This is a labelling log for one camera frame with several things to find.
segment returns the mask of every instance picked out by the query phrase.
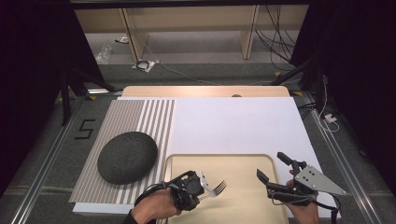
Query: gray floor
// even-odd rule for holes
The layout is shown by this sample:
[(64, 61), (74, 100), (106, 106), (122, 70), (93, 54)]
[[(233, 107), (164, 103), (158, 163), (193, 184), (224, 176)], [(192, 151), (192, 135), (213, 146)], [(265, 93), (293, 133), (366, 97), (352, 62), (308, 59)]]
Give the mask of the gray floor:
[[(290, 32), (290, 34), (294, 34), (295, 37), (298, 32)], [(122, 34), (87, 35), (94, 55), (101, 51), (102, 46), (111, 45), (110, 61), (108, 64), (100, 65), (100, 69), (107, 83), (120, 88), (129, 85), (207, 85), (196, 81), (197, 79), (220, 85), (261, 85), (274, 80), (274, 73), (279, 71), (271, 65), (271, 55), (262, 47), (257, 37), (254, 38), (250, 60), (243, 60), (235, 32), (202, 32), (151, 34), (148, 47), (152, 53), (146, 50), (143, 59), (161, 60), (177, 73), (160, 64), (156, 64), (149, 73), (142, 73), (131, 68), (133, 62), (128, 45), (114, 43), (114, 39), (120, 36)], [(278, 57), (274, 57), (274, 62), (278, 66), (290, 68)], [(296, 82), (298, 78), (295, 77), (287, 82), (290, 91), (298, 90)], [(304, 96), (294, 96), (297, 106), (310, 102), (307, 96), (310, 93), (305, 93)], [(113, 99), (116, 99), (116, 96), (103, 95), (97, 96), (94, 100), (78, 97), (72, 101), (75, 118), (70, 124), (70, 131), (66, 134), (62, 149), (50, 169), (35, 206), (27, 218), (27, 223), (121, 223), (123, 217), (84, 217), (74, 214), (73, 204), (67, 202), (106, 115), (106, 109)], [(339, 119), (340, 125), (340, 131), (332, 134), (335, 142), (345, 154), (359, 184), (369, 196), (383, 223), (394, 223), (395, 198), (370, 161), (359, 154), (359, 143), (353, 137), (353, 132), (342, 114), (336, 111), (334, 114)], [(78, 129), (84, 119), (95, 119), (94, 122), (89, 123), (89, 128), (93, 128), (92, 137), (76, 140), (75, 137), (83, 134)], [(10, 223), (12, 220), (24, 194), (35, 181), (41, 164), (56, 140), (57, 133), (61, 130), (61, 123), (62, 104), (56, 101), (52, 117), (49, 118), (41, 138), (37, 140), (35, 147), (0, 200), (2, 211), (0, 223)], [(317, 125), (314, 113), (304, 119), (304, 125), (323, 173), (350, 192), (350, 185), (337, 166), (329, 143), (324, 139)], [(340, 197), (343, 211), (339, 223), (373, 223), (365, 218), (358, 200), (350, 193)], [(322, 220), (322, 223), (330, 223), (330, 221)]]

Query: striped mat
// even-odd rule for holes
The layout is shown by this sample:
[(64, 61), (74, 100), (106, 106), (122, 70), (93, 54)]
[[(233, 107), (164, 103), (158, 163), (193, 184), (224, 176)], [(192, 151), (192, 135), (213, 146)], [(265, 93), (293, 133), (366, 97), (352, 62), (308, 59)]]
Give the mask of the striped mat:
[[(147, 186), (162, 181), (174, 106), (175, 100), (112, 101), (69, 202), (130, 204)], [(146, 133), (155, 140), (159, 157), (142, 180), (129, 185), (110, 184), (97, 170), (99, 154), (115, 136), (134, 131)]]

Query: black cable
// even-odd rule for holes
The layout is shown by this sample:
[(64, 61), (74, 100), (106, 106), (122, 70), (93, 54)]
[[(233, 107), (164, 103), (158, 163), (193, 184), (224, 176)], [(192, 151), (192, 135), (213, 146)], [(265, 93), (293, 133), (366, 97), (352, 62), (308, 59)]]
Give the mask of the black cable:
[(264, 44), (264, 46), (266, 48), (268, 48), (271, 52), (273, 52), (277, 56), (283, 58), (284, 60), (287, 60), (287, 58), (285, 58), (283, 55), (281, 55), (279, 52), (277, 52), (274, 48), (272, 48), (267, 42), (265, 42), (265, 40), (262, 39), (262, 37), (259, 35), (259, 33), (257, 31), (256, 31), (256, 34), (257, 34), (257, 36), (259, 37), (260, 41)]
[[(274, 46), (274, 42), (272, 42), (270, 48), (273, 49), (273, 46)], [(274, 61), (273, 61), (273, 58), (272, 58), (272, 53), (273, 53), (273, 51), (270, 52), (270, 60), (271, 60), (271, 64), (272, 64), (275, 68), (277, 68), (277, 69), (279, 69), (279, 70), (287, 71), (287, 72), (292, 71), (291, 69), (284, 69), (284, 68), (280, 68), (280, 67), (276, 66), (276, 65), (274, 64)]]
[(306, 104), (306, 105), (300, 105), (300, 106), (298, 106), (297, 108), (308, 108), (308, 107), (310, 107), (310, 106), (316, 106), (316, 104), (317, 103), (309, 103), (309, 104)]
[(312, 200), (313, 198), (309, 195), (296, 195), (296, 194), (289, 194), (289, 193), (283, 193), (283, 192), (273, 192), (271, 195), (271, 199), (272, 199), (272, 203), (273, 205), (283, 205), (283, 204), (287, 204), (287, 203), (275, 203), (274, 199), (275, 199), (275, 195), (283, 195), (283, 196), (290, 196), (290, 197), (294, 197), (294, 198), (301, 198), (300, 200), (295, 200), (295, 201), (291, 201), (288, 203), (303, 203), (305, 201), (308, 200)]
[(161, 182), (159, 184), (153, 184), (153, 185), (148, 186), (143, 191), (143, 193), (141, 195), (139, 195), (139, 197), (137, 197), (136, 201), (134, 201), (134, 206), (137, 206), (140, 203), (140, 201), (142, 201), (144, 198), (146, 198), (147, 196), (149, 196), (150, 194), (154, 193), (157, 190), (167, 189), (167, 188), (177, 189), (177, 186), (175, 185), (175, 182), (177, 180), (179, 180), (181, 177), (185, 176), (185, 175), (190, 175), (191, 172), (193, 172), (193, 171), (188, 171), (188, 172), (186, 172), (184, 174), (181, 174), (178, 177), (170, 180), (169, 182), (163, 181), (163, 182)]
[[(274, 41), (274, 40), (271, 39), (270, 37), (268, 37), (268, 36), (266, 36), (265, 34), (263, 34), (262, 31), (260, 31), (260, 33), (262, 34), (262, 36), (263, 36), (265, 39), (268, 39), (268, 40), (270, 40), (270, 41)], [(293, 45), (290, 45), (290, 44), (285, 44), (285, 45), (294, 48)]]
[(329, 206), (329, 205), (326, 205), (326, 204), (323, 204), (323, 203), (319, 203), (316, 200), (312, 201), (312, 203), (314, 203), (317, 206), (320, 206), (322, 208), (326, 208), (326, 209), (331, 210), (331, 212), (332, 212), (332, 224), (336, 224), (337, 223), (338, 212), (341, 210), (341, 203), (340, 203), (340, 201), (338, 200), (337, 197), (335, 197), (334, 195), (332, 195), (332, 197), (338, 202), (338, 204), (336, 205), (337, 207), (333, 207), (333, 206)]
[(314, 109), (315, 109), (314, 107), (311, 107), (311, 108), (309, 108), (307, 111), (305, 111), (305, 112), (301, 115), (301, 119), (305, 119), (306, 116), (308, 116), (308, 114), (309, 114), (311, 111), (313, 111)]
[(289, 37), (290, 41), (295, 45), (296, 42), (293, 41), (293, 39), (291, 39), (290, 35), (288, 34), (288, 31), (285, 30), (286, 35)]
[(282, 47), (282, 49), (283, 49), (285, 55), (287, 55), (287, 53), (286, 53), (286, 51), (285, 51), (285, 49), (284, 49), (284, 45), (285, 45), (286, 43), (285, 43), (285, 41), (283, 40), (282, 35), (281, 35), (280, 32), (279, 32), (279, 26), (280, 26), (280, 25), (279, 25), (279, 20), (280, 20), (280, 5), (276, 6), (275, 9), (274, 9), (274, 11), (275, 11), (274, 14), (276, 14), (276, 17), (277, 17), (276, 22), (274, 21), (274, 18), (273, 18), (273, 16), (271, 15), (271, 12), (270, 12), (270, 10), (269, 10), (269, 8), (268, 8), (268, 5), (266, 6), (266, 8), (267, 8), (268, 15), (270, 16), (271, 22), (272, 22), (272, 24), (273, 24), (273, 26), (274, 26), (274, 28), (275, 28), (275, 30), (276, 30), (276, 33), (275, 33), (275, 35), (274, 35), (274, 41), (275, 41), (275, 38), (276, 38), (276, 34), (278, 34), (278, 35), (279, 35), (279, 40), (280, 40), (280, 42), (282, 43), (282, 44), (280, 44), (280, 46)]

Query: white cord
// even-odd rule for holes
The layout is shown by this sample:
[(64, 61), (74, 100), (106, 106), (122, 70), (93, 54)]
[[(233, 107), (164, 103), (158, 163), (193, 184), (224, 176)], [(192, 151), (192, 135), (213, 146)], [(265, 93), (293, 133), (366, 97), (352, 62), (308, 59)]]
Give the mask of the white cord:
[(326, 107), (326, 104), (327, 104), (327, 87), (326, 87), (326, 84), (324, 84), (324, 83), (323, 83), (323, 86), (324, 86), (324, 105), (323, 105), (323, 108), (322, 108), (322, 110), (320, 111), (320, 113), (319, 113), (319, 115), (318, 115), (318, 124), (320, 125), (320, 127), (321, 127), (323, 130), (328, 131), (328, 132), (330, 132), (330, 133), (335, 133), (335, 132), (337, 132), (338, 130), (340, 130), (340, 126), (338, 126), (338, 124), (337, 124), (335, 121), (332, 122), (333, 124), (335, 124), (335, 126), (337, 126), (337, 128), (336, 128), (335, 130), (330, 130), (330, 129), (328, 129), (328, 128), (323, 127), (323, 125), (322, 125), (321, 122), (320, 122), (320, 117), (321, 117), (321, 115), (323, 114), (324, 108)]
[[(157, 56), (151, 51), (151, 49), (146, 45), (146, 43), (145, 43), (143, 40), (141, 40), (138, 36), (136, 36), (136, 38), (137, 38), (140, 42), (143, 43), (143, 45), (146, 47), (146, 49), (148, 49), (148, 51), (150, 52), (150, 54), (151, 54), (152, 56), (154, 56), (154, 58), (157, 58)], [(205, 80), (196, 79), (196, 78), (190, 77), (190, 76), (188, 76), (188, 75), (186, 75), (186, 74), (184, 74), (184, 73), (181, 73), (181, 72), (178, 72), (178, 71), (176, 71), (176, 70), (170, 69), (170, 68), (167, 67), (164, 63), (162, 63), (161, 60), (160, 60), (160, 64), (161, 64), (164, 68), (166, 68), (167, 70), (169, 70), (169, 71), (171, 71), (171, 72), (174, 72), (174, 73), (177, 73), (177, 74), (180, 74), (180, 75), (182, 75), (183, 77), (187, 77), (187, 78), (189, 78), (189, 79), (191, 79), (191, 80), (194, 80), (194, 81), (197, 81), (197, 82), (203, 82), (203, 83), (206, 83), (206, 84), (211, 84), (211, 85), (214, 85), (214, 86), (224, 86), (224, 85), (219, 84), (219, 83), (215, 83), (215, 82), (210, 82), (210, 81), (205, 81)], [(254, 82), (254, 83), (250, 83), (250, 84), (239, 84), (239, 85), (231, 85), (231, 86), (240, 86), (240, 85), (244, 85), (244, 86), (254, 86), (254, 85), (257, 85), (257, 84), (261, 84), (261, 83), (271, 83), (271, 82), (272, 82), (272, 81), (258, 81), (258, 82)]]

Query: metal rail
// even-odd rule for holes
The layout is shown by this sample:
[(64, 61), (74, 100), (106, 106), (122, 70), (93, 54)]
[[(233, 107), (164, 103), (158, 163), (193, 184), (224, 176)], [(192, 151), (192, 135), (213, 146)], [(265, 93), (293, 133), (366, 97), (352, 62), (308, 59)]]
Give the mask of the metal rail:
[[(310, 93), (307, 93), (305, 95), (305, 100), (308, 103), (313, 103), (315, 102), (313, 96)], [(367, 223), (373, 223), (373, 224), (379, 224), (383, 223), (381, 220), (379, 214), (375, 210), (375, 207), (370, 199), (370, 197), (367, 195), (364, 187), (362, 186), (361, 182), (353, 172), (352, 167), (350, 167), (349, 162), (347, 161), (346, 156), (343, 153), (343, 150), (340, 148), (340, 146), (337, 143), (337, 140), (334, 138), (331, 132), (324, 131), (319, 123), (318, 123), (318, 113), (315, 111), (312, 113), (312, 116), (315, 120), (315, 123), (318, 125), (318, 128), (323, 135), (324, 140), (326, 141), (330, 152), (332, 153), (332, 156), (335, 159), (335, 162), (337, 163), (338, 168), (341, 171), (341, 174), (343, 175), (347, 185), (349, 186), (349, 189), (355, 198), (355, 201), (358, 205), (358, 207), (361, 210), (361, 213), (363, 214), (364, 218), (366, 219)], [(327, 125), (326, 122), (324, 122), (325, 128), (329, 129), (329, 126)]]
[(49, 150), (49, 154), (47, 155), (46, 159), (44, 160), (43, 164), (41, 165), (40, 170), (38, 171), (35, 180), (33, 181), (31, 187), (25, 194), (20, 206), (18, 207), (14, 218), (12, 219), (12, 224), (22, 224), (25, 223), (27, 218), (29, 217), (32, 209), (35, 205), (35, 201), (37, 200), (44, 183), (47, 180), (48, 175), (50, 174), (50, 170), (52, 168), (53, 163), (55, 163), (56, 158), (59, 155), (59, 152), (62, 149), (64, 144), (64, 139), (67, 136), (71, 125), (73, 124), (74, 118), (81, 108), (83, 103), (83, 97), (78, 97), (75, 101), (76, 109), (71, 114), (69, 121), (61, 128), (54, 143)]

